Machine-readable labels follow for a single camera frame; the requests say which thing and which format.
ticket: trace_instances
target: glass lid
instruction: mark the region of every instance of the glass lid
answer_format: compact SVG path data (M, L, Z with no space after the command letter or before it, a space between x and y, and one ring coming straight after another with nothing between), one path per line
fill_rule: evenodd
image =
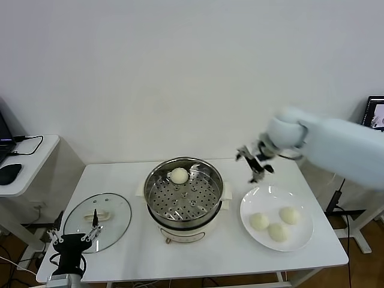
M88 234L92 229L95 209L101 233L84 253L96 253L113 245L130 225L131 207L128 201L120 195L104 193L84 200L71 211L64 224L64 234Z

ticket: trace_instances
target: stainless steel steamer basket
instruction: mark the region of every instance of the stainless steel steamer basket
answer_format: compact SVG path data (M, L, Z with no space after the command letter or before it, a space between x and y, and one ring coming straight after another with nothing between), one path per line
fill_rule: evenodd
M189 179L174 184L170 173L184 168ZM193 230L208 224L221 207L223 180L214 166L179 157L159 164L147 177L144 197L151 215L166 228Z

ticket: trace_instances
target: white plate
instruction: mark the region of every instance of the white plate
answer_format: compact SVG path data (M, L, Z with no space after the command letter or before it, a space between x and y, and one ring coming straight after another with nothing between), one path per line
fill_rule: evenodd
M296 225L286 224L278 212L283 207L295 207L301 214ZM285 242L276 242L268 235L268 230L255 231L250 225L250 216L254 213L265 213L269 222L281 223L290 231ZM260 185L249 191L241 201L241 221L249 234L264 246L277 251L295 251L304 247L312 237L313 221L310 211L303 205L300 198L293 193L276 186Z

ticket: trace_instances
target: laptop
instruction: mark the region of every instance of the laptop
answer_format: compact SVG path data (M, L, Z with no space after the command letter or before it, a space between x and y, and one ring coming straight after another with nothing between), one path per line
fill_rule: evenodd
M12 152L15 147L16 142L14 141L11 131L0 112L0 163L5 160L7 154Z

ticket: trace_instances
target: small table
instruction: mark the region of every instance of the small table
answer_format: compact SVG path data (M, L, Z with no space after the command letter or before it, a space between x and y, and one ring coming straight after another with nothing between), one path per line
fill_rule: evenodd
M62 226L72 209L81 201L99 193L116 193L125 197L132 209L132 219L123 237L111 247L85 254L87 283L173 278L212 277L277 272L277 283L263 287L296 287L324 267L344 265L348 257L293 161L271 161L275 174L263 183L279 185L300 195L313 213L314 234L302 249L282 253L256 242L241 223L239 206L242 197L254 185L248 183L251 170L245 161L208 160L232 186L233 200L228 211L220 211L217 227L201 241L192 244L165 243L143 199L135 196L140 184L159 163L122 163L88 165L64 212ZM54 253L49 247L37 274L46 282L55 270L49 262ZM292 281L283 281L280 271L297 271Z
M16 197L27 190L60 140L58 135L43 135L43 137L44 139L40 147L32 155L7 157L1 164L1 167L4 167L9 164L20 163L23 167L14 182L9 185L0 186L0 197ZM39 144L40 140L40 138L24 140L18 143L14 150L19 153L30 153ZM28 267L29 261L24 260L32 258L36 251L44 249L44 243L40 238L45 229L37 229L35 234L32 234L3 205L0 209L0 226L28 244L28 248L25 250L21 258L22 262L20 263L22 267Z

